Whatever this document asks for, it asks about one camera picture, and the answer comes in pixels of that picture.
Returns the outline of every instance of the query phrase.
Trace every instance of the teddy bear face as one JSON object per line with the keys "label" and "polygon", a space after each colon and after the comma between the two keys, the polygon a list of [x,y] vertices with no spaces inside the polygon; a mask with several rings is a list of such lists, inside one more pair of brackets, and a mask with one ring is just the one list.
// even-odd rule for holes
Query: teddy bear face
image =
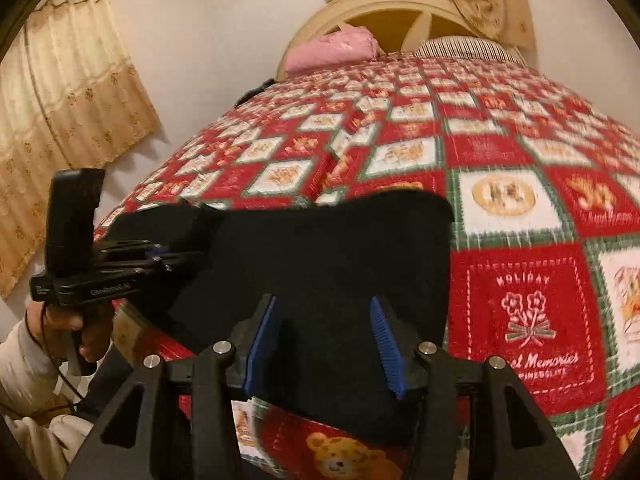
{"label": "teddy bear face", "polygon": [[316,454],[316,469],[326,478],[361,479],[373,459],[372,451],[352,438],[328,438],[323,433],[313,433],[306,444]]}

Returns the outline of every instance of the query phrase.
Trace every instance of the pillow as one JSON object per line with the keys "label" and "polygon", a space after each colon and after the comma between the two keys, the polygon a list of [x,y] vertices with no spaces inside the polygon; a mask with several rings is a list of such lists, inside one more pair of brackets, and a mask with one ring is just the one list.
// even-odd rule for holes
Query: pillow
{"label": "pillow", "polygon": [[495,41],[469,36],[444,36],[424,41],[415,55],[417,57],[463,57],[523,64],[522,60],[513,57]]}
{"label": "pillow", "polygon": [[365,27],[349,27],[294,46],[287,53],[284,70],[297,74],[338,64],[376,59],[378,42]]}

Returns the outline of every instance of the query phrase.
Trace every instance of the teddy bear print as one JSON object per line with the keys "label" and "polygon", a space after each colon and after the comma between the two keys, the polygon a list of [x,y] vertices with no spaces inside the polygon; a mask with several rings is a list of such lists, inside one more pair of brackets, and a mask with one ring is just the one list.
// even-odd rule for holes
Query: teddy bear print
{"label": "teddy bear print", "polygon": [[326,478],[341,480],[399,480],[400,468],[386,458],[385,452],[369,449],[347,437],[327,437],[312,433],[306,445],[314,453],[316,469]]}

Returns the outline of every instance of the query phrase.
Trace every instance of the person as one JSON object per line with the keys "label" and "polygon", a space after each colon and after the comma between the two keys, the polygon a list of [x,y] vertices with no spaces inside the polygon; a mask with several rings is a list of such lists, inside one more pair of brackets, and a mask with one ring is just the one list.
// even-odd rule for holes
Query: person
{"label": "person", "polygon": [[88,362],[99,361],[110,346],[113,308],[97,307],[97,320],[88,326],[77,311],[47,305],[43,315],[44,308],[43,303],[31,303],[24,319],[0,344],[0,413],[44,480],[59,480],[93,427],[73,415],[54,416],[47,425],[38,423],[61,403],[54,389],[56,367],[65,355],[63,334],[81,330],[80,354]]}

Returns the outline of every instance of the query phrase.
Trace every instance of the white wall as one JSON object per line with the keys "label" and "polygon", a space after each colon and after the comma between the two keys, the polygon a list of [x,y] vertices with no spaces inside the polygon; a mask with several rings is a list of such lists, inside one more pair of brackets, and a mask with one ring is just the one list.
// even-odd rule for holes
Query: white wall
{"label": "white wall", "polygon": [[606,0],[529,0],[539,69],[640,132],[640,50]]}
{"label": "white wall", "polygon": [[[98,218],[184,141],[273,76],[287,43],[323,0],[111,0],[162,121],[110,168]],[[530,0],[540,70],[640,132],[640,51],[606,0]],[[35,262],[41,261],[42,255]],[[0,339],[28,301],[25,273],[0,301]]]}

